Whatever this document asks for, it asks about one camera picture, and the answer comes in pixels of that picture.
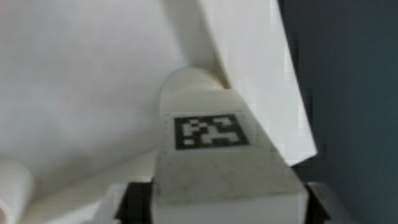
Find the dark gray wall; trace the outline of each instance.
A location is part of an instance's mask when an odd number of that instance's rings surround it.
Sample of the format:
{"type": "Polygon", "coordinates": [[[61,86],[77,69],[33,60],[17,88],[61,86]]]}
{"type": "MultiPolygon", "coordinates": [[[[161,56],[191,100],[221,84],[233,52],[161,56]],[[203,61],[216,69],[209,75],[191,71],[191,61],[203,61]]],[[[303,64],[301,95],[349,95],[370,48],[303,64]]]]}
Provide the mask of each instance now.
{"type": "Polygon", "coordinates": [[[363,223],[398,223],[398,1],[281,0],[321,156],[299,167],[363,223]]]}

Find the white panel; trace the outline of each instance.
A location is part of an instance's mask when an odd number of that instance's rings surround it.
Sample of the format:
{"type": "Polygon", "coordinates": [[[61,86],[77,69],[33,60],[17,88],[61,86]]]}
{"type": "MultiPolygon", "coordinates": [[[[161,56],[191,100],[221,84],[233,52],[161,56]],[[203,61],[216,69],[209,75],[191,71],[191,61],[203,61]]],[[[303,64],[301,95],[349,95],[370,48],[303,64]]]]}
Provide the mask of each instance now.
{"type": "Polygon", "coordinates": [[[0,1],[0,152],[40,193],[155,146],[164,80],[214,59],[194,0],[0,1]]]}
{"type": "Polygon", "coordinates": [[[290,165],[315,154],[276,0],[200,0],[233,88],[290,165]]]}

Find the black and white square pattern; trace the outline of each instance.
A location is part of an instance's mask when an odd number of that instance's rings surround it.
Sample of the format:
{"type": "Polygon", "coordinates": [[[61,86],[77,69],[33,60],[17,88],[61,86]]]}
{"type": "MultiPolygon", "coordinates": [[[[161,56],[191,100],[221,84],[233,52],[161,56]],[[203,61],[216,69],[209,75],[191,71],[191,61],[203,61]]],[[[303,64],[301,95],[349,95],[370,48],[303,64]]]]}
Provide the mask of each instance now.
{"type": "Polygon", "coordinates": [[[235,114],[178,117],[177,149],[205,149],[249,145],[235,114]]]}

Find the white cardboard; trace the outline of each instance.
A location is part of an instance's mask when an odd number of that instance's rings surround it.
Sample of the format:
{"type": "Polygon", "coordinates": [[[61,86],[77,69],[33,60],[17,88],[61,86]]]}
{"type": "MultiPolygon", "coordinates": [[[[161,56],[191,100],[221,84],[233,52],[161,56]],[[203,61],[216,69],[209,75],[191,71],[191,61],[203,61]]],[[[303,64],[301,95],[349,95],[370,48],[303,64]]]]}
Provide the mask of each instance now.
{"type": "Polygon", "coordinates": [[[233,89],[285,161],[317,154],[276,0],[200,0],[233,89]]]}

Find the white object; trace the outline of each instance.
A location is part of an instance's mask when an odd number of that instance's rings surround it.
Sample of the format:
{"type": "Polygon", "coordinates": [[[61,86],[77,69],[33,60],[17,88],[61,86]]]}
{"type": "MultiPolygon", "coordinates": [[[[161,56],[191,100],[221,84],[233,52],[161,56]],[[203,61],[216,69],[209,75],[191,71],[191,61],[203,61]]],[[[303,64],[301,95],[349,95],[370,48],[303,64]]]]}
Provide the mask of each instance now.
{"type": "Polygon", "coordinates": [[[285,161],[317,154],[278,0],[200,0],[223,67],[285,161]]]}
{"type": "Polygon", "coordinates": [[[111,186],[154,179],[157,151],[138,155],[52,196],[33,202],[22,224],[82,224],[98,217],[111,186]]]}
{"type": "Polygon", "coordinates": [[[205,70],[189,68],[171,76],[161,111],[166,144],[155,172],[155,224],[305,223],[308,192],[303,183],[239,93],[223,88],[205,70]],[[178,150],[175,119],[200,117],[205,120],[205,117],[225,113],[237,113],[241,117],[249,144],[178,150]]]}
{"type": "Polygon", "coordinates": [[[34,177],[29,169],[0,155],[0,224],[17,224],[34,193],[34,177]]]}

